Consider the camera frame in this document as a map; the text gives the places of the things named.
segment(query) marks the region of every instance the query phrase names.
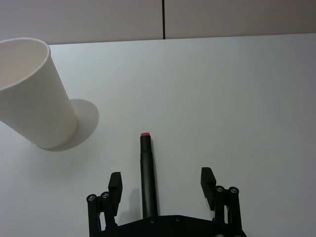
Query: marker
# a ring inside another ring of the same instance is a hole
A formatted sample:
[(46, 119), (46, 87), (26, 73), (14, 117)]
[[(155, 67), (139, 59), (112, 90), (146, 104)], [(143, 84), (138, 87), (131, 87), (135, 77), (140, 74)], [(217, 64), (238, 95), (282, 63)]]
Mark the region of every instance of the marker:
[(150, 133), (140, 135), (140, 171), (142, 179), (143, 218), (158, 216), (154, 158)]

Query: paper cup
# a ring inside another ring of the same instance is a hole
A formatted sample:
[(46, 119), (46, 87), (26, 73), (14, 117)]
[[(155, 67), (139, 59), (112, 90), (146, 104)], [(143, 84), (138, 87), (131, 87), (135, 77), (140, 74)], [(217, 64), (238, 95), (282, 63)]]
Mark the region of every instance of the paper cup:
[(45, 42), (0, 41), (0, 120), (44, 149), (73, 136), (77, 118)]

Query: screw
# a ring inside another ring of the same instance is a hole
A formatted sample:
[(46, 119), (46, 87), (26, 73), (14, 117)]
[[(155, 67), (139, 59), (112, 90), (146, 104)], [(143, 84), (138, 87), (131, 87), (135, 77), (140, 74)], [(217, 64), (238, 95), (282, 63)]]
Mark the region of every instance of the screw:
[(110, 195), (109, 193), (105, 193), (105, 194), (102, 194), (102, 197), (103, 197), (103, 198), (108, 198), (109, 195)]
[(219, 191), (219, 192), (222, 192), (222, 191), (224, 191), (224, 188), (222, 186), (217, 186), (216, 190)]
[(234, 194), (238, 193), (238, 189), (233, 187), (233, 188), (231, 188), (231, 192), (234, 193)]
[(90, 195), (89, 197), (88, 197), (88, 200), (89, 201), (92, 201), (92, 200), (94, 200), (95, 199), (95, 195)]
[(153, 224), (153, 223), (155, 223), (156, 220), (155, 220), (155, 218), (150, 218), (149, 221), (150, 221), (150, 223)]

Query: cup rim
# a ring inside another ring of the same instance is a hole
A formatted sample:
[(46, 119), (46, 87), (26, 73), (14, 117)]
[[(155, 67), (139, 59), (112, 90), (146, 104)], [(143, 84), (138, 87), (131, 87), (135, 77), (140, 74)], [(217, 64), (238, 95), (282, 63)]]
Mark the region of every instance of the cup rim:
[(16, 86), (18, 84), (21, 84), (26, 79), (28, 79), (31, 76), (33, 76), (35, 73), (37, 73), (43, 67), (43, 65), (45, 65), (45, 63), (48, 61), (48, 58), (50, 57), (50, 48), (49, 48), (48, 44), (45, 43), (44, 41), (40, 40), (40, 39), (30, 38), (30, 37), (19, 37), (19, 38), (12, 38), (12, 39), (1, 40), (0, 44), (6, 43), (6, 42), (9, 42), (9, 41), (18, 41), (18, 40), (33, 40), (33, 41), (36, 41), (36, 42), (39, 42), (39, 43), (43, 44), (46, 47), (46, 50), (47, 50), (46, 57), (44, 58), (42, 63), (35, 70), (33, 70), (30, 74), (26, 75), (25, 77), (21, 78), (20, 80), (18, 80), (15, 83), (12, 83), (10, 85), (4, 86), (3, 88), (0, 88), (0, 91), (8, 90), (8, 89), (10, 89), (10, 88), (12, 88), (12, 87), (14, 87), (14, 86)]

